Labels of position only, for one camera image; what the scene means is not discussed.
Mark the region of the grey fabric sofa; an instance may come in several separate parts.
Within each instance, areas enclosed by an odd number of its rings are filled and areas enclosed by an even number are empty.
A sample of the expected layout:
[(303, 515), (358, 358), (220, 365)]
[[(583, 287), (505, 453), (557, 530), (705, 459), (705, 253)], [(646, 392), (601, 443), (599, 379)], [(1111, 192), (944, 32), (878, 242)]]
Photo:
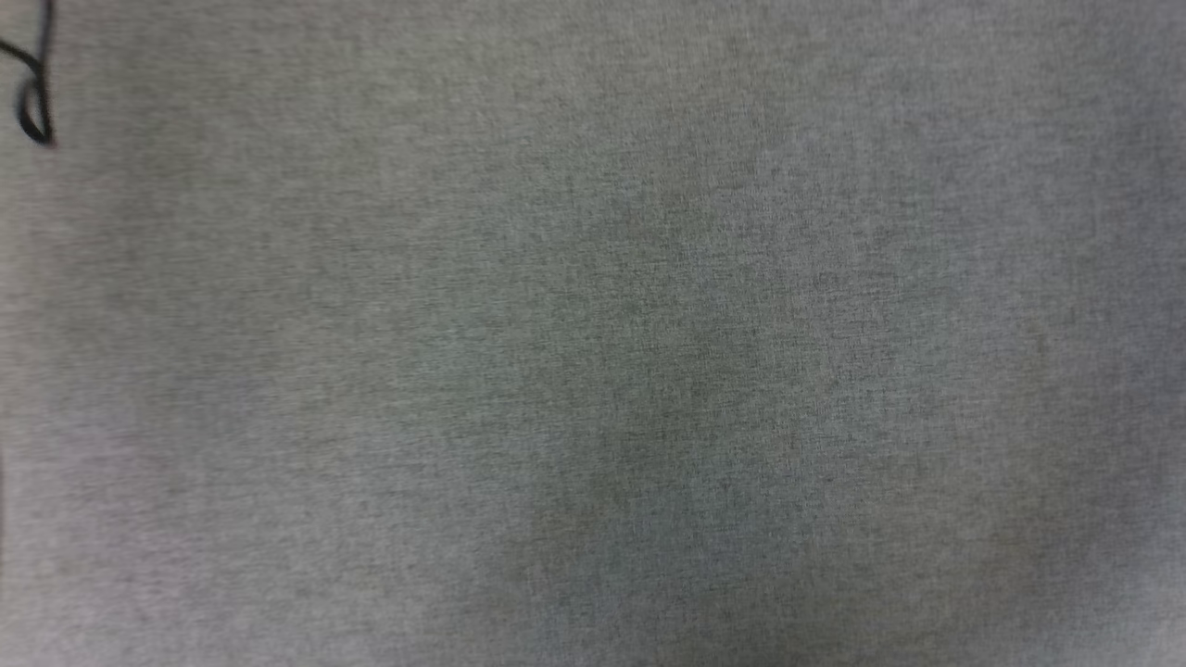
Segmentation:
[(1186, 667), (1186, 0), (0, 0), (0, 667)]

